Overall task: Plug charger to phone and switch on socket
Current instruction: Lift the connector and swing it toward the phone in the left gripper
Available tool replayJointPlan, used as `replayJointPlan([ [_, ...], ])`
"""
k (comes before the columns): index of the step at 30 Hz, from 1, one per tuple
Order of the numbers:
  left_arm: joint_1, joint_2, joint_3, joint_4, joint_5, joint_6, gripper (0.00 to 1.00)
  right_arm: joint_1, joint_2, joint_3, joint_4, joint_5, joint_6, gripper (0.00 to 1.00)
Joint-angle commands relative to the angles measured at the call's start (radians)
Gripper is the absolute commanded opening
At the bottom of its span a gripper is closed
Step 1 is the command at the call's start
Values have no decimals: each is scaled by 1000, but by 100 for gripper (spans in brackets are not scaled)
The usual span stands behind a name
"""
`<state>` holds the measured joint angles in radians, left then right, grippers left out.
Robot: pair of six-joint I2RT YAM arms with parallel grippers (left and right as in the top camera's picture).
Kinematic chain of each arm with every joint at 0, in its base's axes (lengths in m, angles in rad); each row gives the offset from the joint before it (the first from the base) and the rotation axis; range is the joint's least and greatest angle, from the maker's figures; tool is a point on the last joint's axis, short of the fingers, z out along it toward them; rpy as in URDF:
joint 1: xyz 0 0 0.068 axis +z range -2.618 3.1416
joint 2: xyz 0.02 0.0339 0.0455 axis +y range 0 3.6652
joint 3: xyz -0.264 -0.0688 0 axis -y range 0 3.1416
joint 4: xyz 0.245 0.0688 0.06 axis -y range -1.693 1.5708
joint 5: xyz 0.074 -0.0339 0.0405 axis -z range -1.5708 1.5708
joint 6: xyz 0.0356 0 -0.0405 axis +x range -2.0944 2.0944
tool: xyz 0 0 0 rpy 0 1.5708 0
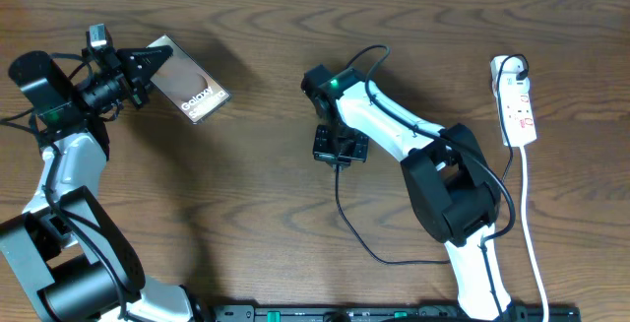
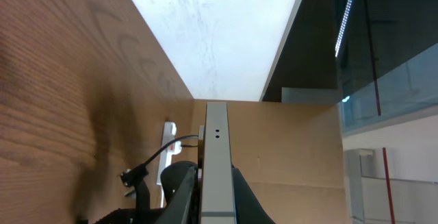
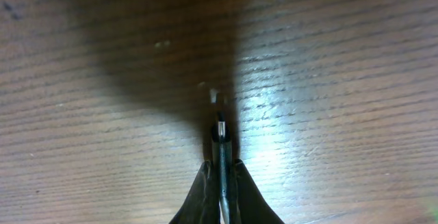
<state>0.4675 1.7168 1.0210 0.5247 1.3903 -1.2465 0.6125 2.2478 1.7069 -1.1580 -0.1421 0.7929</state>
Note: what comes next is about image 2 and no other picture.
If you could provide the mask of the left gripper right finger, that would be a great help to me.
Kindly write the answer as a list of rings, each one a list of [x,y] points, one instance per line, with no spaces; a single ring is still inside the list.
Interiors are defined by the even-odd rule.
[[[240,170],[232,168],[236,219],[238,224],[275,224],[264,211]]]

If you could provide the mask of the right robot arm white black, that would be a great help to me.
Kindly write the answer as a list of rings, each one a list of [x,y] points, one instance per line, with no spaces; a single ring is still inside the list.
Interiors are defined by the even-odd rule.
[[[114,210],[96,224],[198,223],[198,167],[195,163],[176,162],[162,171],[160,179],[166,200],[163,208],[151,207],[150,192],[144,181],[147,173],[145,168],[123,173],[123,182],[134,187],[135,207]]]

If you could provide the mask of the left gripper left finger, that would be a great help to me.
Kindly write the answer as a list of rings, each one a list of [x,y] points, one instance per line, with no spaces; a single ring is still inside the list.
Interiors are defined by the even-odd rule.
[[[193,165],[169,166],[163,171],[163,188],[167,206],[164,224],[198,223],[198,170]]]

